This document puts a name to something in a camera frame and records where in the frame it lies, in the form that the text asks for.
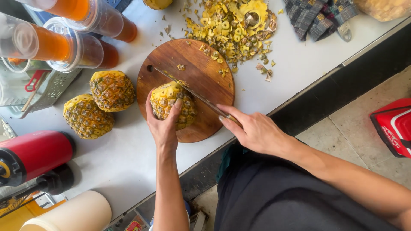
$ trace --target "round wooden cutting board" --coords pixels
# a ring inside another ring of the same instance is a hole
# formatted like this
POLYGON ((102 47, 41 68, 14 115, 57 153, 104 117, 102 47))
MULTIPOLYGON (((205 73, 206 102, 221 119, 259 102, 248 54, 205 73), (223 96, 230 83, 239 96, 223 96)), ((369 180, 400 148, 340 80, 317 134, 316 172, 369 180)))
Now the round wooden cutting board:
MULTIPOLYGON (((144 119, 147 120, 145 101, 148 93, 153 88, 172 81, 151 66, 186 81, 193 91, 213 104, 234 104, 235 87, 231 70, 224 78, 218 73, 219 69, 229 67, 227 62, 218 63, 206 56, 199 50, 202 44, 205 43, 193 39, 173 39, 157 47, 145 59, 137 79, 137 102, 144 119), (185 71, 177 68, 179 64, 185 65, 185 71)), ((215 51, 209 45, 205 46, 210 48, 211 54, 215 51)), ((195 99, 195 104, 198 111, 196 120, 189 127, 176 132, 178 142, 193 143, 204 140, 223 126, 218 115, 205 103, 195 99)))

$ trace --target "hand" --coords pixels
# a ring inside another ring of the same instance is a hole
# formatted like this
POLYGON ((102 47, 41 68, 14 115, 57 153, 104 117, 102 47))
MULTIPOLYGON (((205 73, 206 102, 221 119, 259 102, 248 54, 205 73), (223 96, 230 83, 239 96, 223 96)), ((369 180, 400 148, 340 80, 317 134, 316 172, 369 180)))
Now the hand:
POLYGON ((254 152, 284 157, 302 144, 281 131, 266 115, 259 112, 247 115, 235 107, 220 104, 217 107, 231 114, 241 123, 243 129, 232 120, 219 117, 224 126, 238 138, 238 141, 254 152))
POLYGON ((145 102, 148 128, 153 135, 157 153, 164 151, 175 153, 178 145, 177 135, 175 134, 175 122, 180 114, 181 99, 179 98, 176 100, 167 119, 158 120, 153 114, 153 109, 150 103, 151 92, 153 90, 148 93, 147 101, 145 102))

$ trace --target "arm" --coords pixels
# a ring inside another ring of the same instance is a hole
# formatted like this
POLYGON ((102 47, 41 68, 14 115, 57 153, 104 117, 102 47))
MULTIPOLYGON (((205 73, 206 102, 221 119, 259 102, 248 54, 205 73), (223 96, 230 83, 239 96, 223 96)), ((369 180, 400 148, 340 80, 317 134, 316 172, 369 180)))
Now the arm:
POLYGON ((218 107, 243 125, 244 130, 220 117, 243 146, 294 162, 396 227, 411 231, 411 191, 406 187, 301 143, 261 113, 247 115, 234 107, 218 107))
POLYGON ((167 119, 160 121, 154 117, 150 96, 151 92, 145 103, 147 124, 157 148, 154 231, 189 231, 175 159, 178 144, 175 121, 180 114, 181 99, 177 99, 167 119))

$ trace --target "person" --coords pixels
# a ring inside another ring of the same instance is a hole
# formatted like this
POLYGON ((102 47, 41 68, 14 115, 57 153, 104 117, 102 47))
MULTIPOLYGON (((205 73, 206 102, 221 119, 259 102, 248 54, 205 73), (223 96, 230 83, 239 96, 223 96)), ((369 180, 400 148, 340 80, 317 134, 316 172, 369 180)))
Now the person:
MULTIPOLYGON (((157 147, 153 228, 189 231, 175 157, 181 100, 160 121, 150 95, 147 123, 157 147)), ((218 183, 215 231, 411 231, 411 191, 406 187, 309 147, 261 113, 218 107, 243 129, 220 117, 241 145, 230 147, 230 162, 218 183)))

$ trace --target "knife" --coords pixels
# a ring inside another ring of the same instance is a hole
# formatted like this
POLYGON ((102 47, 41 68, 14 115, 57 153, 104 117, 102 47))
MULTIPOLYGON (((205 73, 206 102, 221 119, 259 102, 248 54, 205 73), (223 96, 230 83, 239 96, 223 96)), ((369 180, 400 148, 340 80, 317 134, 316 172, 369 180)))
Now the knife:
MULTIPOLYGON (((161 74, 167 76, 169 79, 173 80, 174 82, 180 84, 180 83, 178 82, 178 80, 177 80, 176 78, 174 78, 172 75, 166 74, 164 71, 159 70, 159 69, 156 68, 156 67, 154 67, 154 69, 156 69, 156 70, 157 70, 158 72, 160 72, 161 74)), ((210 101, 206 100, 206 99, 205 99, 204 97, 202 97, 201 95, 197 94, 197 93, 196 93, 195 91, 193 91, 191 88, 189 88, 189 87, 187 87, 187 86, 184 86, 184 85, 182 85, 182 84, 180 84, 180 86, 182 86, 184 89, 186 89, 187 91, 189 91, 193 96, 195 96, 195 97, 197 97, 198 99, 200 99, 201 101, 203 101, 208 107, 210 107, 211 109, 213 109, 218 115, 223 116, 223 117, 225 117, 225 118, 227 118, 227 119, 229 119, 229 120, 234 121, 238 126, 240 126, 241 128, 243 128, 242 125, 241 125, 241 123, 240 123, 236 118, 234 118, 234 116, 232 116, 232 115, 230 115, 230 114, 227 114, 227 113, 221 111, 217 106, 215 106, 214 104, 212 104, 210 101)))

